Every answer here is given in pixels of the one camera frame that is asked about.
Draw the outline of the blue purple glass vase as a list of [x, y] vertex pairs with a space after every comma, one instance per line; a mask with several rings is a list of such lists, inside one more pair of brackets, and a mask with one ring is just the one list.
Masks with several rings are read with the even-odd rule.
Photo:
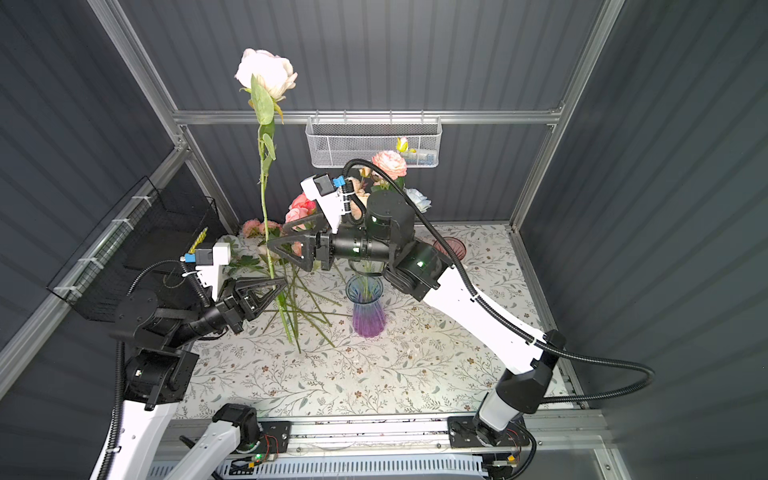
[[384, 285], [380, 278], [355, 275], [346, 285], [348, 300], [352, 303], [352, 327], [364, 338], [375, 338], [386, 328], [386, 313], [380, 303]]

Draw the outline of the pink red rose stem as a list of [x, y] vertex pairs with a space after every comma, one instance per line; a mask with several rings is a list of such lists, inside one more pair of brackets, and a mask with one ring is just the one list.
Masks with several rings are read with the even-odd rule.
[[297, 196], [290, 206], [290, 212], [295, 213], [299, 218], [314, 214], [316, 210], [316, 202], [310, 200], [305, 193], [301, 193]]

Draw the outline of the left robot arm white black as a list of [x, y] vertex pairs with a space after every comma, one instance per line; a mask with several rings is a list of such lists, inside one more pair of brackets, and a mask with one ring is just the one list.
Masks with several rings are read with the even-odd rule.
[[[190, 346], [213, 333], [242, 332], [286, 285], [281, 277], [228, 279], [219, 299], [204, 295], [196, 310], [164, 308], [154, 292], [132, 287], [110, 333], [117, 341], [115, 400], [92, 478], [147, 478], [199, 360]], [[168, 476], [207, 479], [234, 453], [248, 466], [263, 463], [286, 452], [289, 434], [287, 423], [264, 427], [254, 408], [227, 403]]]

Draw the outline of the pink cream peony spray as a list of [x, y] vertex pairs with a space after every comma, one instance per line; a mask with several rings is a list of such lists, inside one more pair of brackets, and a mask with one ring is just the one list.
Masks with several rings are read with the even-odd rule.
[[[408, 147], [408, 138], [398, 137], [393, 150], [382, 150], [371, 159], [375, 166], [381, 168], [401, 188], [405, 187], [408, 167], [404, 154]], [[360, 197], [365, 197], [375, 190], [389, 189], [391, 187], [376, 171], [369, 167], [360, 167], [358, 173], [359, 177], [353, 179], [353, 185]]]

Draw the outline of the red glass vase with ribbon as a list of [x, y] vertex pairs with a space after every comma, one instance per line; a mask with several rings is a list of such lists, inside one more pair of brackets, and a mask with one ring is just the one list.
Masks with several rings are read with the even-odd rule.
[[[458, 238], [448, 236], [444, 238], [446, 245], [454, 253], [458, 260], [463, 260], [467, 254], [466, 245]], [[446, 257], [449, 257], [448, 250], [438, 241], [433, 242], [433, 247]]]

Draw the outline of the light pink rose stem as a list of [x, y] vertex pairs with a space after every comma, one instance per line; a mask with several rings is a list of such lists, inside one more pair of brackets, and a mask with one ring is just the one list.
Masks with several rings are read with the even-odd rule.
[[285, 216], [285, 223], [291, 223], [299, 221], [309, 215], [310, 211], [304, 207], [291, 208]]

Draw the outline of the white rose stem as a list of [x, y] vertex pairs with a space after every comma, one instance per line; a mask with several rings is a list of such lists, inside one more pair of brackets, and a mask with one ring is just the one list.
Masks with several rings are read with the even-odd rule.
[[431, 200], [418, 189], [406, 188], [405, 192], [421, 213], [426, 213], [431, 208]]

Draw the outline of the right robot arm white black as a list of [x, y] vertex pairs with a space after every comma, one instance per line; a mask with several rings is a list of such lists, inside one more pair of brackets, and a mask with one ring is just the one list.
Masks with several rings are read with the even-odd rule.
[[444, 313], [477, 338], [505, 367], [474, 416], [474, 432], [484, 446], [498, 445], [525, 414], [543, 404], [558, 358], [541, 346], [548, 339], [480, 292], [462, 269], [445, 239], [436, 245], [415, 236], [418, 213], [393, 190], [373, 193], [361, 210], [361, 222], [336, 223], [323, 212], [287, 223], [282, 236], [267, 244], [270, 252], [309, 271], [329, 269], [338, 259], [371, 260], [393, 288]]

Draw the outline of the pale pink rose stem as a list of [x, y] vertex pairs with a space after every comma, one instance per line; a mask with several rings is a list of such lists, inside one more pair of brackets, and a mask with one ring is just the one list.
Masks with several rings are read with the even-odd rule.
[[252, 48], [243, 51], [234, 75], [241, 90], [249, 94], [248, 104], [258, 125], [258, 186], [265, 242], [274, 238], [272, 232], [276, 230], [276, 226], [270, 225], [266, 199], [270, 169], [277, 159], [274, 141], [276, 119], [283, 120], [280, 102], [285, 99], [286, 92], [296, 86], [297, 77], [289, 59]]

